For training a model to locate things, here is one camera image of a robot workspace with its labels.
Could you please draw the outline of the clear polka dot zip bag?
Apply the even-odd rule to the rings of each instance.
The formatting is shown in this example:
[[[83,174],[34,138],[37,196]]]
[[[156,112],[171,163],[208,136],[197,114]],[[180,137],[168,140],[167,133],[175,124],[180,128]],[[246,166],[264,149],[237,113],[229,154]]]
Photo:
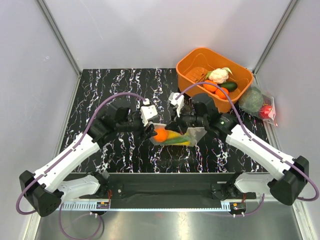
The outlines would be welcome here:
[[[187,146],[194,147],[206,135],[203,127],[189,127],[185,134],[166,130],[165,124],[154,123],[156,136],[150,138],[155,146]]]

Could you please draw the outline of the yellow fake bananas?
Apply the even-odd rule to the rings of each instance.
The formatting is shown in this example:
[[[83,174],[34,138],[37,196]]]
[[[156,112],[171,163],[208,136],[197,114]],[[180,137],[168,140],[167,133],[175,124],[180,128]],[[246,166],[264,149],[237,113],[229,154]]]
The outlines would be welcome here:
[[[168,131],[168,138],[167,139],[171,139],[171,138],[176,138],[176,137],[179,137],[179,136],[186,136],[186,137],[189,137],[188,135],[181,135],[177,132],[174,132],[174,131],[171,131],[171,130],[167,130]],[[183,143],[178,143],[178,144],[174,144],[173,146],[189,146],[191,144],[191,140],[190,142],[183,142]]]

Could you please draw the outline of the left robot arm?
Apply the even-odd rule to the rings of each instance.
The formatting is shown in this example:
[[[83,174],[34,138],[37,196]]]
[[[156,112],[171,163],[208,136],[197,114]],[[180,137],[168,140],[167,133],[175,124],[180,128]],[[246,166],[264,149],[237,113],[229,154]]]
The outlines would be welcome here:
[[[157,109],[146,99],[143,105],[131,112],[123,103],[106,101],[91,117],[84,132],[45,166],[19,176],[21,195],[41,217],[53,213],[66,201],[82,196],[103,198],[108,193],[108,174],[91,172],[84,177],[65,178],[84,160],[107,144],[113,133],[136,133],[143,139],[153,137],[156,132],[151,121],[158,115]]]

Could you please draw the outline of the green fake cucumber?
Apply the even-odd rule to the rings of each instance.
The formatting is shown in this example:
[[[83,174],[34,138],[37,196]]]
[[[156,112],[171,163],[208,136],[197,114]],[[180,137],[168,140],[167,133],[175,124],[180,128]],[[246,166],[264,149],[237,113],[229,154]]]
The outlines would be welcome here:
[[[170,139],[167,139],[166,141],[163,142],[163,144],[165,145],[177,145],[177,144],[182,144],[182,143],[185,143],[185,142],[190,142],[190,139],[188,136],[178,136],[178,137],[173,137],[173,138],[170,138]]]

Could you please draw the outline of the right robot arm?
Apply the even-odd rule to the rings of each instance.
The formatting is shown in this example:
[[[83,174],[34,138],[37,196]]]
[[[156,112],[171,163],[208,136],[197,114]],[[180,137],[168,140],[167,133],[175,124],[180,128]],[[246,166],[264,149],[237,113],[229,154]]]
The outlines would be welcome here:
[[[204,129],[214,138],[242,151],[266,169],[263,173],[236,173],[216,192],[218,198],[239,198],[244,193],[270,194],[280,203],[291,206],[307,185],[309,161],[294,158],[272,147],[250,132],[231,114],[220,114],[214,101],[205,93],[192,97],[193,109],[182,113],[184,96],[170,94],[168,102],[175,109],[167,130],[185,135],[187,130]]]

